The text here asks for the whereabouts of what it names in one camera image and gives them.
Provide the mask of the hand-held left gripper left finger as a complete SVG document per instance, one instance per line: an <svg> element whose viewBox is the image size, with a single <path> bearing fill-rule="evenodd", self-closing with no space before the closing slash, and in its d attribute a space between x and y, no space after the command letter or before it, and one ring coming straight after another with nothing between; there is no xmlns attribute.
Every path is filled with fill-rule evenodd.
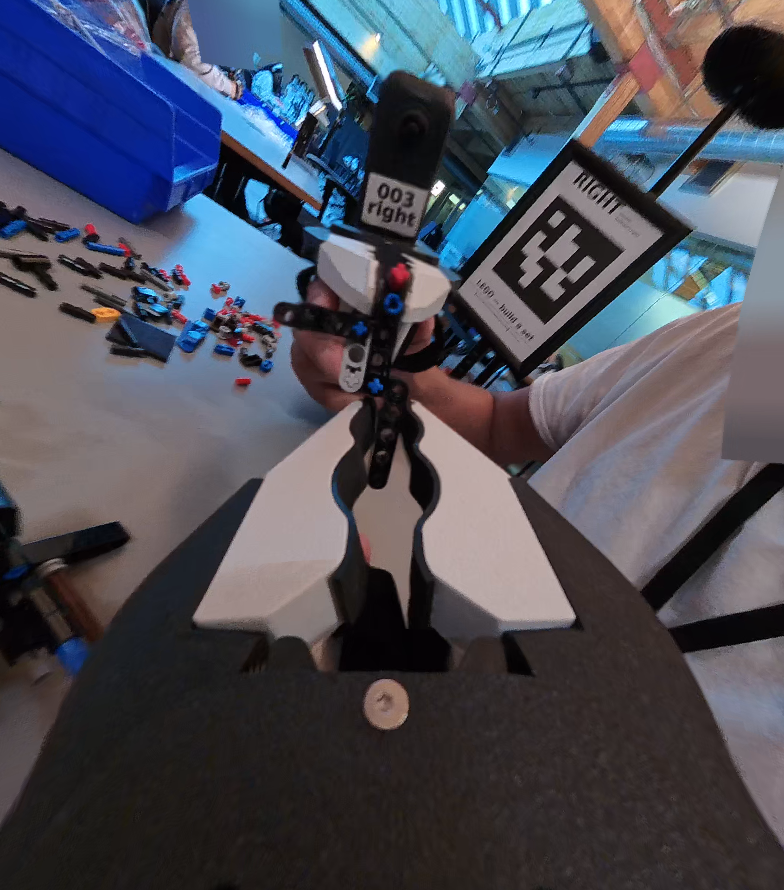
<svg viewBox="0 0 784 890"><path fill-rule="evenodd" d="M361 611L367 563L353 507L367 484L371 408L354 402L261 481L193 614L208 631L302 641L335 669L334 634Z"/></svg>

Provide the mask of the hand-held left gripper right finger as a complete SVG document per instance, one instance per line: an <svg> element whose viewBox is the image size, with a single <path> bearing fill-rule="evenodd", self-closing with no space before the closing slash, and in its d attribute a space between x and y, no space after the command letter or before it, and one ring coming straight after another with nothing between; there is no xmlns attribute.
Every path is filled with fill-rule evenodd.
<svg viewBox="0 0 784 890"><path fill-rule="evenodd" d="M568 629L576 614L529 521L514 480L426 408L411 481L431 497L415 527L410 617L456 642Z"/></svg>

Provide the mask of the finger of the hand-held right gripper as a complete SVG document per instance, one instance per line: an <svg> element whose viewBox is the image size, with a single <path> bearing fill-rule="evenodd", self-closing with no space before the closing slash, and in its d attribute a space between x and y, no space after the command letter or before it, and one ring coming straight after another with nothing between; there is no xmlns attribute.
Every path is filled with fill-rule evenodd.
<svg viewBox="0 0 784 890"><path fill-rule="evenodd" d="M373 313L382 260L390 255L387 240L325 239L317 255L317 278L343 309Z"/></svg>
<svg viewBox="0 0 784 890"><path fill-rule="evenodd" d="M420 324L442 310L451 292L451 279L432 264L411 264L408 271L408 285L400 294L400 323Z"/></svg>

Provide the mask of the black lego beam with pins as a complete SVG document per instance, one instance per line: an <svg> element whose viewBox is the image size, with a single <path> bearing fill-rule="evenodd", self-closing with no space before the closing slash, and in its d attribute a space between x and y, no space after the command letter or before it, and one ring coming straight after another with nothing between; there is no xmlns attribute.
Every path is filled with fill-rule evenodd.
<svg viewBox="0 0 784 890"><path fill-rule="evenodd" d="M344 342L342 388L367 397L374 410L368 484L383 489L389 478L408 396L394 377L394 348L402 326L409 271L403 262L380 265L376 291L366 310L343 311L301 302L274 306L281 326L336 337Z"/></svg>

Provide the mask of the pile of small colourful lego pieces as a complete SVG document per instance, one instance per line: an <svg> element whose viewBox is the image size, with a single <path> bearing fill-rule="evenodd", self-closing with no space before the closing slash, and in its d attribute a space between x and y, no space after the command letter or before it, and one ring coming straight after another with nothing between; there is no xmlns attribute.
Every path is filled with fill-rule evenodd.
<svg viewBox="0 0 784 890"><path fill-rule="evenodd" d="M28 299L58 295L55 274L70 273L75 301L58 302L57 311L103 328L105 336L125 311L175 334L171 356L192 355L211 341L215 356L235 359L247 372L266 375L274 367L280 324L249 311L229 282L211 284L212 304L202 310L188 306L192 284L183 264L149 263L129 238L109 241L92 223L73 226L0 200L0 261L7 266L0 269L0 287ZM141 350L107 343L113 357L154 361Z"/></svg>

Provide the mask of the dark flat lego panel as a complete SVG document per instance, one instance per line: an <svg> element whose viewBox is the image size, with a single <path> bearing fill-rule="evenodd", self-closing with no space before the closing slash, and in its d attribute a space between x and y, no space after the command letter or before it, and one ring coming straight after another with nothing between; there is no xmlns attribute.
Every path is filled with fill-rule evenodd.
<svg viewBox="0 0 784 890"><path fill-rule="evenodd" d="M177 336L130 312L122 312L108 329L106 341L141 350L144 357L165 364L175 350Z"/></svg>

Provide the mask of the person's right hand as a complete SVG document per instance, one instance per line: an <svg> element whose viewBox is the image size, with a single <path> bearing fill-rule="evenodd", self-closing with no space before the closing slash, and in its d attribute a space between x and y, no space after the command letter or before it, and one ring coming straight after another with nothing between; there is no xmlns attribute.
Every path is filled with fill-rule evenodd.
<svg viewBox="0 0 784 890"><path fill-rule="evenodd" d="M339 382L344 357L341 339L294 330L290 348L293 371L306 392L320 406L337 413L362 400L362 394L345 392ZM474 445L490 453L494 398L487 391L451 379L442 369L402 377L409 394L447 426Z"/></svg>

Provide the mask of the black framed marker sign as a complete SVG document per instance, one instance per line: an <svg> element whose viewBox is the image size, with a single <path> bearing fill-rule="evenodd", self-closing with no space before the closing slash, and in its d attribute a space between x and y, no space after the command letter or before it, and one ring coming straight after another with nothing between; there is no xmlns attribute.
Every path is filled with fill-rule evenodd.
<svg viewBox="0 0 784 890"><path fill-rule="evenodd" d="M495 359L524 377L691 231L569 140L466 261L453 299Z"/></svg>

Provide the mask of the background work table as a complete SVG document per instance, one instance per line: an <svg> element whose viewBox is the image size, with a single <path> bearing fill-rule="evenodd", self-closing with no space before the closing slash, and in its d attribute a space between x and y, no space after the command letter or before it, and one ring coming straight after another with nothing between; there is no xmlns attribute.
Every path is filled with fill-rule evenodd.
<svg viewBox="0 0 784 890"><path fill-rule="evenodd" d="M286 162L288 149L282 148L264 129L250 123L242 107L218 96L221 115L221 145L259 181L267 180L318 212L323 205L323 185L319 172L304 159Z"/></svg>

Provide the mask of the clear plastic bag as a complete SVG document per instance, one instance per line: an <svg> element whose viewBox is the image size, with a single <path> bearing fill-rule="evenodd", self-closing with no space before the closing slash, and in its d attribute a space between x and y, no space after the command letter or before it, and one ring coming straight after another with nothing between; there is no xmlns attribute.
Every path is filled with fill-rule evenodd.
<svg viewBox="0 0 784 890"><path fill-rule="evenodd" d="M145 3L139 1L61 1L88 35L134 54L153 53Z"/></svg>

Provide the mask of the stacked blue plastic bins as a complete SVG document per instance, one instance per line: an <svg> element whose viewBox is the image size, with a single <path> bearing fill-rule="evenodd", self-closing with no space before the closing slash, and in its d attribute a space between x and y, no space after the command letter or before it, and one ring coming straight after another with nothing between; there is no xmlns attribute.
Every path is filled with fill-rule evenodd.
<svg viewBox="0 0 784 890"><path fill-rule="evenodd" d="M0 148L142 223L213 183L221 111L162 58L86 24L71 3L0 2Z"/></svg>

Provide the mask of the black fuzzy ball on pole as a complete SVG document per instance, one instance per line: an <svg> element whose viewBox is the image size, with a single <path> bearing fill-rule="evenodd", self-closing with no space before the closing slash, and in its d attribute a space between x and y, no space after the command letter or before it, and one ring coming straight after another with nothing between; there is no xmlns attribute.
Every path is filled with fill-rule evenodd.
<svg viewBox="0 0 784 890"><path fill-rule="evenodd" d="M743 24L725 29L701 64L702 83L720 112L649 189L660 197L734 116L760 130L784 129L784 33Z"/></svg>

